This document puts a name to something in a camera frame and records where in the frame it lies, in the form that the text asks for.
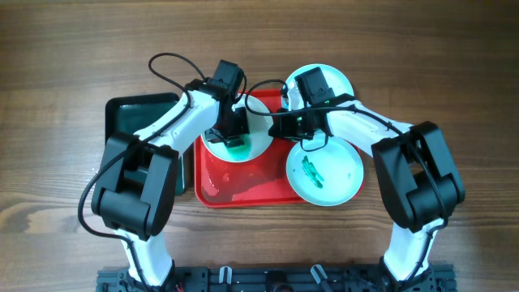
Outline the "green yellow sponge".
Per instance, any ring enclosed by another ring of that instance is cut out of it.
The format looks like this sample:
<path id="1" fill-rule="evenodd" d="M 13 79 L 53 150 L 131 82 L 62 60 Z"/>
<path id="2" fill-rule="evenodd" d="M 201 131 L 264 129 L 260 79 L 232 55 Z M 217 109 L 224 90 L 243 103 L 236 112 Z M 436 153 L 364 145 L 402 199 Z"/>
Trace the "green yellow sponge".
<path id="1" fill-rule="evenodd" d="M 227 148 L 236 148 L 236 147 L 241 147 L 244 145 L 245 145 L 245 142 L 241 137 L 234 137 L 232 139 L 227 140 L 225 146 Z"/>

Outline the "white ridged plate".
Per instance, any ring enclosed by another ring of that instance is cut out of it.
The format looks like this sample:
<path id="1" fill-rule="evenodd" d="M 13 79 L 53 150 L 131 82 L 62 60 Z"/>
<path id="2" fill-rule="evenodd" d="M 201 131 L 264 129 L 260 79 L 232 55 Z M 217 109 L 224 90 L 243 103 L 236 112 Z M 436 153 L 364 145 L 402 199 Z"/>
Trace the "white ridged plate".
<path id="1" fill-rule="evenodd" d="M 253 160 L 265 152 L 273 141 L 268 134 L 268 130 L 273 125 L 273 119 L 270 116 L 252 114 L 246 109 L 244 98 L 234 105 L 233 109 L 245 110 L 247 114 L 249 134 L 240 136 L 244 145 L 228 148 L 222 142 L 209 142 L 205 134 L 202 134 L 202 142 L 206 149 L 220 160 L 233 163 Z"/>

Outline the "pale green plate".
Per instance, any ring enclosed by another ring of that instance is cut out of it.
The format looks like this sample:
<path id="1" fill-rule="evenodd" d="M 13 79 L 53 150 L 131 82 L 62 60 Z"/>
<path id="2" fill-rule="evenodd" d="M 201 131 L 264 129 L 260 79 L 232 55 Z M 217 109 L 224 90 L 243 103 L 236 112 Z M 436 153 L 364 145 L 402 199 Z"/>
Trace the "pale green plate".
<path id="1" fill-rule="evenodd" d="M 332 207 L 351 200 L 362 188 L 364 167 L 357 149 L 325 135 L 295 144 L 287 157 L 288 182 L 306 202 Z"/>

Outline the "pale blue plate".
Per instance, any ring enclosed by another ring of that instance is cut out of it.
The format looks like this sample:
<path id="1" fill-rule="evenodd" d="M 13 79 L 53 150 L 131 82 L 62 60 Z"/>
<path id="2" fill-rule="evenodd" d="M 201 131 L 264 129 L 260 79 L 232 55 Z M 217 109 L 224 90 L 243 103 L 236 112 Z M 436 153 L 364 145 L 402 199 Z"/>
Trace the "pale blue plate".
<path id="1" fill-rule="evenodd" d="M 322 63 L 313 63 L 308 64 L 302 67 L 299 67 L 296 71 L 290 74 L 288 79 L 285 81 L 285 83 L 288 85 L 288 92 L 287 97 L 281 98 L 281 107 L 288 110 L 295 110 L 295 109 L 301 109 L 302 105 L 291 105 L 290 104 L 290 91 L 293 88 L 297 88 L 295 77 L 297 75 L 301 75 L 302 73 L 309 71 L 313 68 L 320 68 L 321 71 L 324 74 L 324 78 L 327 81 L 327 84 L 330 88 L 332 88 L 334 94 L 336 96 L 339 96 L 343 93 L 348 93 L 351 96 L 354 95 L 354 89 L 351 84 L 351 82 L 348 80 L 348 78 L 338 69 L 335 67 L 322 64 Z"/>

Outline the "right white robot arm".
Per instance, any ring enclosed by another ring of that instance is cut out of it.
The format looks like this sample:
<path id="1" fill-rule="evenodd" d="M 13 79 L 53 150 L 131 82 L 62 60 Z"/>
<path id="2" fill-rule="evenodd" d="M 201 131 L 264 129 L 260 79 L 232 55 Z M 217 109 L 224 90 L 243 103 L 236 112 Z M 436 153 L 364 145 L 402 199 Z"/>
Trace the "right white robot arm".
<path id="1" fill-rule="evenodd" d="M 272 117 L 269 135 L 296 143 L 286 175 L 309 203 L 334 206 L 351 199 L 363 180 L 359 153 L 372 157 L 381 199 L 393 221 L 383 268 L 401 287 L 421 279 L 436 234 L 465 199 L 439 127 L 386 118 L 348 93 L 318 101 L 300 92 L 284 93 Z"/>

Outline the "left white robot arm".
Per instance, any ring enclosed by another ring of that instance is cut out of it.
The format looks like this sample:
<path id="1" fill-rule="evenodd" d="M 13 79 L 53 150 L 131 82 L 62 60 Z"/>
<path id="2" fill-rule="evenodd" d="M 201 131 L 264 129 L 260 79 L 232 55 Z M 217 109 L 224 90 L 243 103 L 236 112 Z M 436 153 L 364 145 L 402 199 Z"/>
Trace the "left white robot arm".
<path id="1" fill-rule="evenodd" d="M 179 158 L 201 135 L 227 148 L 244 144 L 246 114 L 235 104 L 246 86 L 240 75 L 195 79 L 155 122 L 106 140 L 101 168 L 83 194 L 92 196 L 92 212 L 109 228 L 105 236 L 126 249 L 130 266 L 119 285 L 138 291 L 173 285 L 174 260 L 162 230 L 174 206 Z"/>

